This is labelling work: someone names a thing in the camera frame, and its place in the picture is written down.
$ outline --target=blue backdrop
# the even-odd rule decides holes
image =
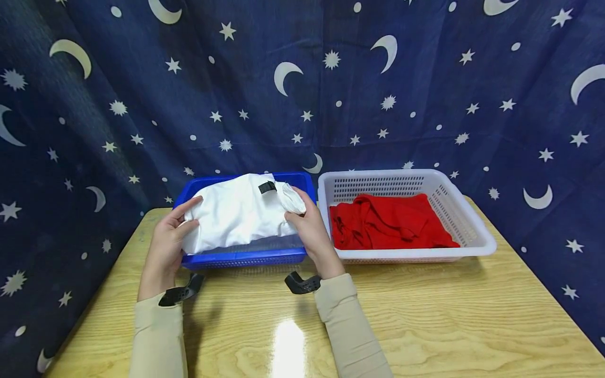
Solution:
[[[43,371],[189,179],[302,168],[443,171],[605,353],[604,17],[600,0],[0,2],[0,366]]]

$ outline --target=shirt sleeve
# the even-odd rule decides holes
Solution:
[[[315,292],[319,317],[328,331],[338,376],[391,378],[393,373],[357,300],[349,274],[321,281]]]
[[[129,378],[187,378],[183,307],[160,307],[164,293],[134,306]]]

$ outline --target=wooden table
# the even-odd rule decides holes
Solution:
[[[139,275],[168,212],[145,215],[47,377],[128,375]],[[395,376],[605,377],[601,354],[479,213],[498,242],[492,256],[347,267]],[[208,273],[185,302],[189,377],[337,376],[313,295],[283,282],[292,270],[314,274],[308,262]]]

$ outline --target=hand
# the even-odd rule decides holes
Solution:
[[[183,223],[185,212],[202,202],[195,197],[177,206],[156,226],[149,252],[141,274],[137,301],[152,298],[174,287],[177,270],[181,265],[183,238],[200,225],[198,220]]]
[[[315,263],[319,276],[322,279],[330,279],[343,275],[344,266],[325,230],[319,209],[304,191],[294,186],[292,189],[301,196],[307,212],[303,216],[287,212],[284,216],[296,227],[298,236],[303,241],[307,254]]]

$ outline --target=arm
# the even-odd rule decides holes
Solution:
[[[319,317],[325,323],[338,376],[341,378],[391,378],[380,344],[364,315],[351,276],[336,254],[319,209],[309,196],[294,188],[305,202],[304,217],[286,213],[322,278],[315,292]]]
[[[183,214],[201,200],[196,197],[176,207],[155,227],[134,306],[130,378],[187,378],[182,305],[158,303],[175,286],[183,238],[199,225],[196,220],[180,227]]]

